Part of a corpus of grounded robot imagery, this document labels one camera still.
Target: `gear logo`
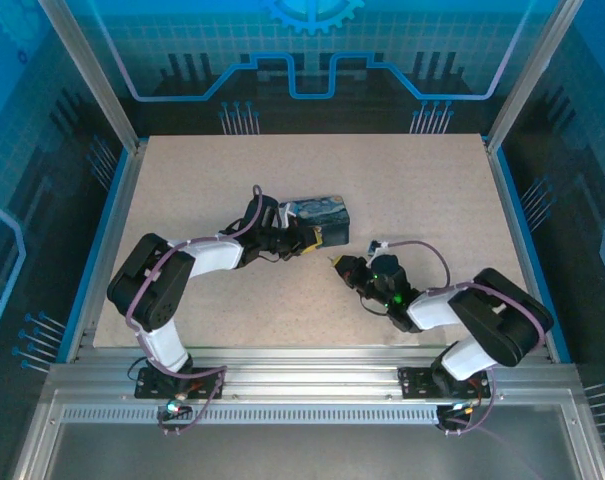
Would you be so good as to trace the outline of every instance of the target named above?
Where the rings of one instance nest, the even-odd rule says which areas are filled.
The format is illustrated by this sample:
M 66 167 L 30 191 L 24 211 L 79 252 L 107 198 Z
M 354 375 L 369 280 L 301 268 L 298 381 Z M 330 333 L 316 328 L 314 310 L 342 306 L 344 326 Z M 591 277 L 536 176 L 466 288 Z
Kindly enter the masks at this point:
M 0 25 L 18 47 L 26 47 L 40 33 L 37 1 L 0 0 Z
M 329 33 L 329 28 L 341 28 L 345 19 L 355 18 L 354 10 L 364 6 L 363 0 L 264 0 L 271 18 L 280 20 L 283 27 L 293 27 L 295 33 L 306 31 L 315 35 L 318 30 Z

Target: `black bracket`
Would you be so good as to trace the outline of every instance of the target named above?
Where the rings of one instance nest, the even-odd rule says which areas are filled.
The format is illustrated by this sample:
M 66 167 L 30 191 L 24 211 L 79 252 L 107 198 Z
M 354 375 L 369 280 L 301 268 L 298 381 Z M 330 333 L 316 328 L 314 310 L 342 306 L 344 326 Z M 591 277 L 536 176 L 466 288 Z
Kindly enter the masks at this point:
M 400 367 L 398 382 L 402 388 L 404 400 L 415 399 L 456 399 L 473 400 L 478 398 L 478 390 L 471 383 L 480 386 L 482 399 L 491 398 L 491 388 L 486 372 L 473 374 L 469 380 L 458 382 L 446 395 L 433 380 L 433 370 L 430 367 Z
M 189 373 L 201 373 L 210 370 L 209 368 L 192 368 Z M 176 394 L 180 393 L 174 391 L 169 387 L 166 381 L 162 381 L 161 375 L 157 370 L 144 367 L 138 372 L 138 379 L 135 385 L 135 398 L 140 399 L 171 399 Z M 192 385 L 199 385 L 197 388 L 191 390 L 188 394 L 189 400 L 206 400 L 211 395 L 211 392 L 215 388 L 215 382 L 218 379 L 218 375 L 209 375 L 204 378 L 197 378 L 191 380 Z M 220 386 L 217 393 L 213 396 L 214 399 L 222 398 L 222 390 L 224 386 Z

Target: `beige work surface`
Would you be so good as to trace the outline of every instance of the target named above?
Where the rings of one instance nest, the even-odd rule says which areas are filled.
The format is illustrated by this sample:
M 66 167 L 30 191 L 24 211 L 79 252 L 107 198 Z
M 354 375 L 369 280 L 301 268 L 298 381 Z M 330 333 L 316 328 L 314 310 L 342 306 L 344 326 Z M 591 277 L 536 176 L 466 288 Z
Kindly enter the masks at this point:
M 224 228 L 244 214 L 256 183 L 280 201 L 343 196 L 351 242 L 191 280 L 176 314 L 187 346 L 444 345 L 461 338 L 460 327 L 401 333 L 364 311 L 327 257 L 364 255 L 372 239 L 431 243 L 454 282 L 492 266 L 524 284 L 479 135 L 151 137 L 114 273 L 148 232 L 187 239 Z M 393 253 L 415 287 L 443 284 L 429 250 Z M 95 345 L 137 345 L 108 301 Z

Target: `small box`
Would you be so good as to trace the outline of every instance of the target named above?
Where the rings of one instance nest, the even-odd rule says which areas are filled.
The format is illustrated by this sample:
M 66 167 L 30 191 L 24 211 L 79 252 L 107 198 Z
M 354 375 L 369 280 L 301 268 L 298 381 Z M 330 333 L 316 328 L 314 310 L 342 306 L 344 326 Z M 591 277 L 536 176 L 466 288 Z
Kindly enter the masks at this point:
M 320 228 L 322 245 L 319 248 L 349 243 L 351 220 L 341 196 L 308 198 L 287 203 L 289 211 L 295 214 L 300 226 Z M 286 205 L 281 203 L 280 211 L 283 211 Z

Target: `white arm segment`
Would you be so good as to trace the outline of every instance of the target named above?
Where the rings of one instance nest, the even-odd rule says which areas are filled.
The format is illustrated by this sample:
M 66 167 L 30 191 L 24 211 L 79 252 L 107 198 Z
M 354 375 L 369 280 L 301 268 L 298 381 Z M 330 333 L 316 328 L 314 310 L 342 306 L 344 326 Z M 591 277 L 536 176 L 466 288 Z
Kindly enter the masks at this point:
M 174 246 L 179 241 L 169 241 Z M 242 258 L 242 246 L 235 240 L 219 240 L 193 243 L 182 249 L 195 258 L 189 278 L 214 270 L 233 270 Z M 167 324 L 151 332 L 140 331 L 140 337 L 153 353 L 154 361 L 172 372 L 182 368 L 189 355 L 180 341 L 175 328 L 175 317 Z
M 409 317 L 421 330 L 444 325 L 463 326 L 448 303 L 459 291 L 454 289 L 430 296 L 423 293 L 409 305 Z M 496 361 L 470 335 L 455 344 L 442 358 L 442 366 L 458 381 L 466 380 L 474 373 L 495 364 Z

